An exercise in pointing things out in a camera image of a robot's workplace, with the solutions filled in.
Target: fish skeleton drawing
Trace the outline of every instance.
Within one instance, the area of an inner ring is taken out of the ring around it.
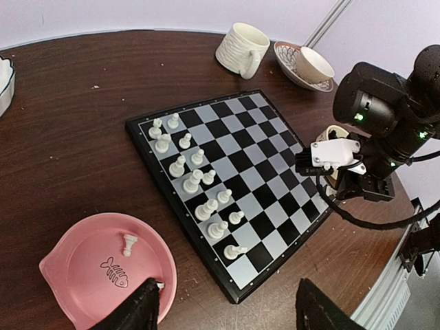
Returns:
[[[125,274],[122,267],[114,265],[114,258],[110,256],[105,263],[101,263],[100,267],[107,268],[107,276],[109,280],[117,287],[128,287],[129,277]]]

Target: pink bowl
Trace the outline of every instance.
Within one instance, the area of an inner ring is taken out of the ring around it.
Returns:
[[[122,253],[125,234],[138,238],[129,258]],[[118,276],[111,272],[114,265],[123,269]],[[118,213],[92,215],[73,225],[40,262],[40,271],[77,330],[103,320],[150,277],[165,283],[160,322],[177,289],[173,256],[161,236],[143,221]]]

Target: chessboard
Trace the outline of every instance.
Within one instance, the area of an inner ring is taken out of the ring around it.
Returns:
[[[168,121],[179,114],[179,125]],[[149,135],[156,118],[162,134],[170,134],[168,150],[158,153]],[[175,211],[186,236],[231,303],[249,296],[314,233],[327,218],[327,204],[320,198],[314,178],[295,171],[295,154],[303,147],[296,134],[261,91],[250,91],[146,114],[127,120],[126,129],[145,167]],[[180,139],[190,133],[190,146]],[[196,166],[191,157],[204,150]],[[173,177],[170,165],[183,155],[184,174]],[[215,170],[214,182],[200,183],[195,194],[183,185],[196,169]],[[232,196],[206,221],[195,216],[197,206],[230,189]],[[228,219],[244,212],[238,224]],[[208,227],[228,221],[220,239]],[[247,248],[234,260],[226,258],[227,246]]]

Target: white pawn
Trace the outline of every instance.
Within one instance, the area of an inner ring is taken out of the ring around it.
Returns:
[[[176,129],[179,126],[179,114],[173,113],[171,119],[168,120],[168,127],[170,129]]]
[[[179,156],[177,160],[170,165],[170,175],[172,177],[181,177],[185,173],[185,156]]]
[[[159,136],[162,135],[162,131],[160,129],[161,126],[162,126],[162,119],[156,118],[153,120],[153,127],[151,127],[148,130],[148,135],[150,136],[150,138],[156,140]]]
[[[192,137],[191,134],[189,133],[185,134],[185,136],[179,140],[179,146],[182,149],[188,149],[191,145],[191,137]]]
[[[203,149],[199,149],[195,154],[191,156],[191,161],[194,165],[198,166],[204,162],[205,151]]]
[[[187,194],[195,194],[199,190],[200,180],[204,177],[201,170],[194,170],[189,179],[184,181],[184,190]]]
[[[238,225],[244,216],[245,213],[243,211],[232,212],[229,214],[229,222],[233,225]]]
[[[225,191],[221,191],[217,194],[217,199],[220,204],[226,204],[229,202],[229,198],[232,195],[232,190],[226,189]]]
[[[202,182],[205,185],[209,186],[214,182],[215,174],[216,174],[215,170],[210,170],[208,173],[203,174]]]
[[[158,153],[165,153],[168,151],[171,142],[171,135],[162,134],[157,138],[157,142],[155,144],[155,149]]]
[[[214,222],[208,227],[208,235],[211,239],[220,239],[228,229],[228,223],[222,221],[221,223]]]
[[[211,218],[211,214],[219,208],[219,203],[215,199],[209,199],[205,204],[199,205],[195,209],[195,217],[200,221]]]
[[[227,247],[225,247],[223,254],[227,259],[234,260],[237,259],[240,254],[246,253],[247,251],[247,247],[228,245]]]

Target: chessboard frame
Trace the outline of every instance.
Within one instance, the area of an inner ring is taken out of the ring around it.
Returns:
[[[293,129],[290,127],[289,123],[284,119],[278,109],[270,102],[266,95],[260,90],[255,89],[251,91],[244,91],[240,93],[231,94],[228,96],[223,96],[220,98],[210,98],[201,102],[194,102],[190,104],[184,104],[178,107],[171,107],[165,110],[159,110],[152,113],[144,114],[135,118],[128,119],[125,122],[125,128],[129,134],[138,154],[140,155],[148,173],[152,177],[153,181],[159,188],[159,191],[165,196],[172,209],[174,210],[177,218],[179,219],[181,227],[184,229],[184,234],[187,236],[191,245],[195,249],[199,258],[202,260],[203,264],[206,266],[208,271],[211,273],[212,277],[215,279],[217,284],[220,286],[222,292],[228,298],[228,300],[233,304],[239,304],[243,302],[252,292],[254,292],[260,285],[262,285],[276,270],[278,270],[303,244],[304,242],[320,227],[320,225],[327,219],[331,214],[331,210],[327,208],[308,228],[307,232],[304,232],[296,242],[298,244],[291,245],[285,251],[282,256],[278,257],[270,265],[270,268],[266,272],[261,272],[252,283],[246,285],[243,289],[235,283],[230,282],[230,275],[227,273],[226,269],[222,267],[221,262],[217,258],[216,254],[212,251],[211,245],[204,238],[200,229],[194,224],[194,221],[188,221],[190,215],[185,211],[186,207],[179,197],[176,197],[172,192],[174,187],[169,181],[167,174],[162,170],[160,163],[158,162],[154,153],[149,153],[151,150],[150,144],[143,137],[143,133],[139,128],[139,123],[152,120],[155,118],[160,118],[167,116],[174,112],[179,112],[179,110],[190,109],[195,107],[201,107],[204,105],[209,105],[213,102],[221,102],[229,100],[231,98],[239,98],[244,96],[250,96],[252,94],[260,93],[268,105],[274,110],[276,115],[283,121],[289,132],[295,137],[298,143],[304,148],[303,142],[298,138]]]

